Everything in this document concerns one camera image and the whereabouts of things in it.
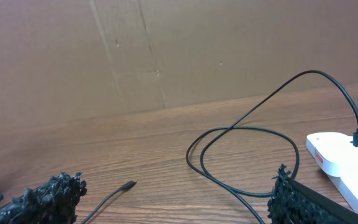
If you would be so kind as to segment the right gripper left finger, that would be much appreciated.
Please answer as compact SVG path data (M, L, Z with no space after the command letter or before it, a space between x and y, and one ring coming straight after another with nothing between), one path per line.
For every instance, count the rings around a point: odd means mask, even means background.
M0 208L0 224L72 224L76 206L86 195L80 173L62 172L36 189L27 188L20 197Z

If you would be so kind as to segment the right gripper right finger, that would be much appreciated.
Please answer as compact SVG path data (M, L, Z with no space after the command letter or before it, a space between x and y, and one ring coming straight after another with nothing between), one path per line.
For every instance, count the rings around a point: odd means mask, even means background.
M358 214L290 177L281 165L268 201L273 224L358 224Z

